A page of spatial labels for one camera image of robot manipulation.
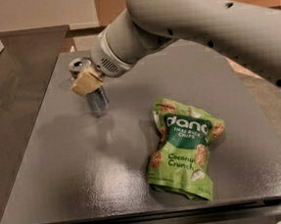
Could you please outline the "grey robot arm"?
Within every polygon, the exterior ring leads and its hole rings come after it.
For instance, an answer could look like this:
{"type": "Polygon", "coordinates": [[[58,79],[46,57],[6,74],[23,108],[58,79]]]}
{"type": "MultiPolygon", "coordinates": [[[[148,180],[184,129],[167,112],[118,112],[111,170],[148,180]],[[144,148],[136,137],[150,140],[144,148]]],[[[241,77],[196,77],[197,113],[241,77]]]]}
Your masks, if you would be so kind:
{"type": "Polygon", "coordinates": [[[106,76],[126,74],[178,39],[213,51],[281,87],[281,11],[232,0],[125,0],[126,9],[94,41],[71,90],[105,109],[106,76]]]}

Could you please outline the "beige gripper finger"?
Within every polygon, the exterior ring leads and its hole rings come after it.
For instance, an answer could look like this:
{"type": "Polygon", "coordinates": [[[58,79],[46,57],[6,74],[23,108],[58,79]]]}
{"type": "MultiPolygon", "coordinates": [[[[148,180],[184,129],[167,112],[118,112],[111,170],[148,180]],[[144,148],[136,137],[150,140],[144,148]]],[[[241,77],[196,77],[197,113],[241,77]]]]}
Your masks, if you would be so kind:
{"type": "Polygon", "coordinates": [[[83,97],[102,87],[103,84],[104,80],[100,76],[100,71],[94,67],[86,67],[77,76],[77,79],[71,86],[71,90],[83,97]]]}

